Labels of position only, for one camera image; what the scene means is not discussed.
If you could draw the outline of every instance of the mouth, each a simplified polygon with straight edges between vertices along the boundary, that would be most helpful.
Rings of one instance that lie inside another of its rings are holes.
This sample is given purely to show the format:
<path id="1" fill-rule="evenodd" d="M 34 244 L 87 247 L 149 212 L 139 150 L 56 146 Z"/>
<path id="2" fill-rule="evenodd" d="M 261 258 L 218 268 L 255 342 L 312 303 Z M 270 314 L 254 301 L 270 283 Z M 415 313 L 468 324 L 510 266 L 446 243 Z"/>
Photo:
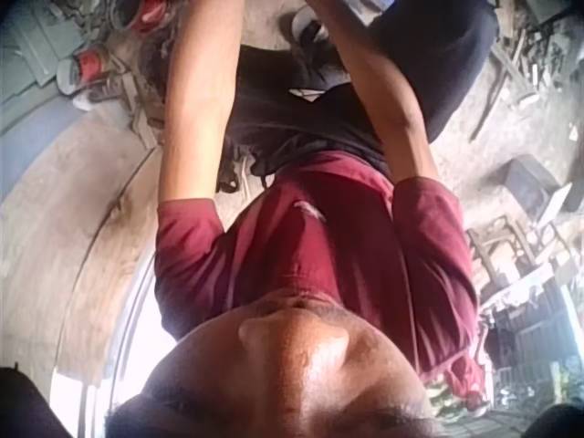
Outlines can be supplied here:
<path id="1" fill-rule="evenodd" d="M 321 305 L 325 304 L 335 308 L 341 307 L 341 305 L 329 295 L 310 290 L 282 289 L 267 294 L 264 299 L 268 301 L 284 302 L 288 307 L 303 305 L 310 306 L 310 303 L 320 303 Z"/>
<path id="2" fill-rule="evenodd" d="M 255 317 L 266 317 L 291 308 L 306 310 L 328 321 L 346 318 L 349 313 L 334 299 L 324 294 L 278 291 L 275 294 L 268 294 L 255 303 Z"/>

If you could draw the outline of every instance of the man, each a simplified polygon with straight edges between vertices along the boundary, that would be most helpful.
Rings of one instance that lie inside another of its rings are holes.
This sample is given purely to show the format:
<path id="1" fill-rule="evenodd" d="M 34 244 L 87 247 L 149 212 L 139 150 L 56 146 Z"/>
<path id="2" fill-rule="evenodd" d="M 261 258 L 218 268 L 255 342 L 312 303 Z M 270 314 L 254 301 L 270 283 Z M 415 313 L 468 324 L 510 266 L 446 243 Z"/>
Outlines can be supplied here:
<path id="1" fill-rule="evenodd" d="M 309 103 L 282 52 L 244 47 L 238 70 L 244 3 L 192 1 L 174 48 L 156 296 L 181 341 L 109 435 L 437 436 L 423 384 L 468 359 L 477 298 L 428 143 L 485 62 L 493 11 L 398 0 L 366 28 L 309 0 L 352 81 Z M 227 231 L 224 140 L 276 173 Z"/>

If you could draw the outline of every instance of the workshop floor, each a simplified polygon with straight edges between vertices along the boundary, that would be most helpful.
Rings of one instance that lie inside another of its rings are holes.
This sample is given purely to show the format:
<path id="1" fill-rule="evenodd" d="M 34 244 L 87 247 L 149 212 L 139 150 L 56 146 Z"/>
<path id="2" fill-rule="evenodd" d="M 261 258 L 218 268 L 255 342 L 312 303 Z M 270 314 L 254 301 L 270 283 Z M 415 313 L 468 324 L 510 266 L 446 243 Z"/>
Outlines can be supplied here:
<path id="1" fill-rule="evenodd" d="M 264 48 L 287 47 L 278 18 L 302 5 L 302 0 L 248 0 L 244 42 Z M 519 205 L 501 185 L 509 160 L 531 153 L 563 184 L 568 181 L 571 163 L 578 155 L 579 142 L 582 143 L 584 92 L 575 84 L 561 93 L 551 91 L 519 112 L 509 109 L 509 101 L 501 102 L 479 140 L 469 143 L 497 74 L 497 64 L 487 61 L 463 105 L 433 144 L 443 182 L 463 204 L 466 227 L 480 227 L 501 214 L 524 219 Z M 513 83 L 509 90 L 512 98 Z M 579 141 L 568 139 L 570 123 L 577 126 Z M 243 193 L 219 196 L 217 201 L 228 224 L 247 203 Z"/>

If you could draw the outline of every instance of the red t-shirt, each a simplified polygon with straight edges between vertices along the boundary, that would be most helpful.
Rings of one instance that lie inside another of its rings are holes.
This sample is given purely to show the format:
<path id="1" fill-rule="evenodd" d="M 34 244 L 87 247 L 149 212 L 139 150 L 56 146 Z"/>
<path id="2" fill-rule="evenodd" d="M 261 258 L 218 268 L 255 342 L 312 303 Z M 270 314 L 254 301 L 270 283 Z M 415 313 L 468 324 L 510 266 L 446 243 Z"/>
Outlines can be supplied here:
<path id="1" fill-rule="evenodd" d="M 170 201 L 158 215 L 156 297 L 177 339 L 282 287 L 334 297 L 385 333 L 422 381 L 475 335 L 461 209 L 439 182 L 393 187 L 352 155 L 322 152 L 280 172 L 227 231 L 212 200 Z"/>

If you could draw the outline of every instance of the bucket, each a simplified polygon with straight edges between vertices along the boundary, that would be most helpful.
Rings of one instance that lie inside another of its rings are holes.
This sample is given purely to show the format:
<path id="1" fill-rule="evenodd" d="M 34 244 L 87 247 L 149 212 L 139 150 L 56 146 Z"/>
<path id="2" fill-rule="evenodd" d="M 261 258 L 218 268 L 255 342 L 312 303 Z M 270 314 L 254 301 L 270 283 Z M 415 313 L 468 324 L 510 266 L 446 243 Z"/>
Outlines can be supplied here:
<path id="1" fill-rule="evenodd" d="M 103 47 L 92 47 L 58 63 L 57 86 L 63 94 L 73 94 L 101 78 L 109 69 L 108 51 Z"/>
<path id="2" fill-rule="evenodd" d="M 168 0 L 114 0 L 109 19 L 116 30 L 148 32 L 162 22 L 169 10 Z"/>

